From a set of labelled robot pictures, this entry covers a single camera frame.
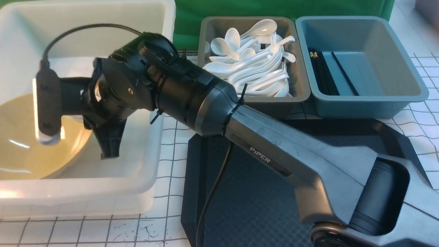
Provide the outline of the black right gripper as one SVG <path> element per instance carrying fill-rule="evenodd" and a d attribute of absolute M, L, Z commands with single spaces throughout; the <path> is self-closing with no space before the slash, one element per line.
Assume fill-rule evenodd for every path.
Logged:
<path fill-rule="evenodd" d="M 141 55 L 96 58 L 91 77 L 61 78 L 63 116 L 80 116 L 93 131 L 101 160 L 118 158 L 127 118 L 155 111 L 155 67 Z"/>

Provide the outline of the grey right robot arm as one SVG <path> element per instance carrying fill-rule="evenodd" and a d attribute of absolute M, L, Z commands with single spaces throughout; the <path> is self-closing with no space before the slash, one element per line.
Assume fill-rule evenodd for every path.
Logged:
<path fill-rule="evenodd" d="M 168 114 L 200 136 L 222 135 L 295 188 L 315 247 L 437 247 L 438 193 L 411 161 L 363 146 L 332 146 L 244 105 L 233 86 L 141 33 L 91 78 L 62 78 L 46 110 L 55 131 L 79 115 L 101 158 L 119 156 L 125 121 L 138 109 Z"/>

